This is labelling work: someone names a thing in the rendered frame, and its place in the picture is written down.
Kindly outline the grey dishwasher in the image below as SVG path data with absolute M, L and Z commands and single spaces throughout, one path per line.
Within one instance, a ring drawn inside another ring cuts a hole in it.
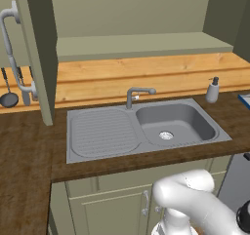
M 231 156 L 218 198 L 235 213 L 250 200 L 250 152 Z

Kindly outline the olive false drawer front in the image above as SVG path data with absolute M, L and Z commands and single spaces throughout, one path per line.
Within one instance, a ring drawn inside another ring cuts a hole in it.
M 196 170 L 208 169 L 207 159 L 184 162 L 180 164 L 166 165 L 124 173 L 111 174 L 106 176 L 97 176 L 93 180 L 93 186 L 97 191 L 110 191 L 140 185 L 152 184 L 155 181 L 174 174 Z

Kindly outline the blue tray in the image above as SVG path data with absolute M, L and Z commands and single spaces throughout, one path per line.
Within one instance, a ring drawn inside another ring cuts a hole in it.
M 238 99 L 250 110 L 250 94 L 238 95 Z

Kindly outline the grey hanging spatula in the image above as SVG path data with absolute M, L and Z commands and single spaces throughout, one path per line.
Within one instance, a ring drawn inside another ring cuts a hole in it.
M 24 82 L 23 82 L 23 77 L 22 77 L 22 73 L 21 73 L 21 68 L 18 66 L 17 67 L 18 70 L 18 74 L 21 80 L 21 85 L 24 86 Z M 30 97 L 29 97 L 29 93 L 25 92 L 25 91 L 21 91 L 22 94 L 22 101 L 24 103 L 25 106 L 30 106 Z

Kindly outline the grey sink tap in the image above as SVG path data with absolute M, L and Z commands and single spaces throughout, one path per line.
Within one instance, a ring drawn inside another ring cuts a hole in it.
M 131 109 L 132 108 L 132 93 L 134 92 L 144 92 L 149 93 L 150 95 L 155 95 L 156 90 L 154 88 L 138 88 L 138 87 L 132 87 L 127 91 L 127 102 L 126 102 L 126 108 Z

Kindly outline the olive wall cabinet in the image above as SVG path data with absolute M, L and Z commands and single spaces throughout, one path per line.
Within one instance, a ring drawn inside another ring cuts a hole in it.
M 232 51 L 203 32 L 209 0 L 52 0 L 61 61 Z

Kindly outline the dark grey hanging ladle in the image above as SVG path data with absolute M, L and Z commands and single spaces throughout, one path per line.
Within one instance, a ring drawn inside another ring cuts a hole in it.
M 11 108 L 14 107 L 18 104 L 19 102 L 19 97 L 17 94 L 12 93 L 10 90 L 9 82 L 8 82 L 8 77 L 5 71 L 5 68 L 1 68 L 3 78 L 5 80 L 8 92 L 4 94 L 2 97 L 0 97 L 0 104 L 6 108 Z

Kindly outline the grey soap dispenser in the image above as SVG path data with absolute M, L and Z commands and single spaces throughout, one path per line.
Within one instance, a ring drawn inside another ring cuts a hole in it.
M 206 93 L 206 101 L 209 103 L 215 103 L 218 100 L 219 96 L 219 78 L 213 77 L 212 82 L 209 84 Z

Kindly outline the grey steel sink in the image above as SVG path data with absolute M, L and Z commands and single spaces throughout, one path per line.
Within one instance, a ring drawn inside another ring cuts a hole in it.
M 192 98 L 69 110 L 66 162 L 88 162 L 230 140 Z

